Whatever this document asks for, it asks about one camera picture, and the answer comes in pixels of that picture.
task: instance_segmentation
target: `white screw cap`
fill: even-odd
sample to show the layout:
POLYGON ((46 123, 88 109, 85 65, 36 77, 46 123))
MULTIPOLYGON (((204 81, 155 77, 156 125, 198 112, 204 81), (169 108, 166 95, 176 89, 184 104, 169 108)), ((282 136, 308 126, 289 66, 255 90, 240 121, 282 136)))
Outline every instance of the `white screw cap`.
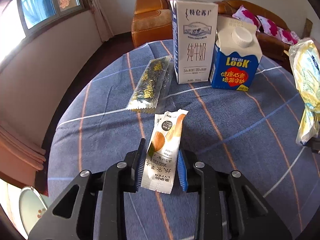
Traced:
POLYGON ((251 33, 243 27, 237 26, 231 33, 233 41, 242 48, 247 48, 252 42, 251 33))

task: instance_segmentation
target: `milk carton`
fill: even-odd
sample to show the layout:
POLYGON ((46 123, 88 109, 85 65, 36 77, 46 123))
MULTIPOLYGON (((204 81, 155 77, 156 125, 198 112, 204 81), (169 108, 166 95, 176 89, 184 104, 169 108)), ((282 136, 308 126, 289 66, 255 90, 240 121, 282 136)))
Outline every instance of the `milk carton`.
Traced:
POLYGON ((253 24, 218 16, 210 82, 213 88, 248 91, 262 57, 253 24))
POLYGON ((218 5, 171 0, 174 69, 178 84, 209 78, 215 43, 218 5))

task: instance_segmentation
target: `round table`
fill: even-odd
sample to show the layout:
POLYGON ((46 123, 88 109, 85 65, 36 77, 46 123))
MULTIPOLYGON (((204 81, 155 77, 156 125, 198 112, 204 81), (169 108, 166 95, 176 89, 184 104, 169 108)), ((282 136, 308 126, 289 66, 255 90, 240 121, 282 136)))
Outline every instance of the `round table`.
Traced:
MULTIPOLYGON (((153 114, 126 110, 149 60, 173 52, 172 40, 147 43, 107 66, 69 106, 53 139, 48 191, 55 199, 83 169, 106 170, 147 143, 153 114)), ((295 144, 304 104, 290 73, 262 58, 248 92, 172 79, 165 110, 188 110, 180 145, 217 171, 241 171, 295 238, 320 204, 319 155, 295 144)), ((140 188, 125 194, 128 239, 193 239, 197 195, 140 188)), ((97 208, 96 220, 100 209, 97 208)), ((97 238, 98 227, 95 227, 97 238)))

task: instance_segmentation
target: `pillow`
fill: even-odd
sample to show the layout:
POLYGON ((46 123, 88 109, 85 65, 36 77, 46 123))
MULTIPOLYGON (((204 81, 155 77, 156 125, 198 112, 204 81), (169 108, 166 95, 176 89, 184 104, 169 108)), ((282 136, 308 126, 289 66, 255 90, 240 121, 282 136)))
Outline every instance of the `pillow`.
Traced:
POLYGON ((260 20, 260 22, 262 24, 263 32, 265 34, 267 34, 269 36, 272 36, 272 37, 275 37, 275 38, 277 38, 278 40, 281 41, 280 33, 278 31, 278 27, 273 21, 271 21, 271 20, 269 20, 269 19, 267 19, 267 18, 265 18, 263 16, 259 16, 259 15, 258 15, 258 19, 260 20))
POLYGON ((256 25, 258 32, 260 32, 259 31, 261 27, 260 21, 257 19, 257 17, 254 16, 252 12, 244 8, 243 5, 240 6, 240 8, 236 11, 235 14, 232 15, 232 17, 240 21, 256 25))
POLYGON ((281 41, 286 44, 294 45, 300 40, 295 32, 289 32, 280 27, 278 27, 278 31, 280 33, 281 41))

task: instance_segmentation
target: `yellow plastic package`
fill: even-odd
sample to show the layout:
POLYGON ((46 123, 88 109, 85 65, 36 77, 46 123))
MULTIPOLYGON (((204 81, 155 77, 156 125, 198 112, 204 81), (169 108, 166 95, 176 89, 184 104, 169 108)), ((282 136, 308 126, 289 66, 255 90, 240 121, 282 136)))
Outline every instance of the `yellow plastic package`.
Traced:
POLYGON ((317 137, 320 121, 320 58, 312 39, 306 38, 290 47, 289 59, 296 88, 304 103, 296 143, 306 144, 317 137))

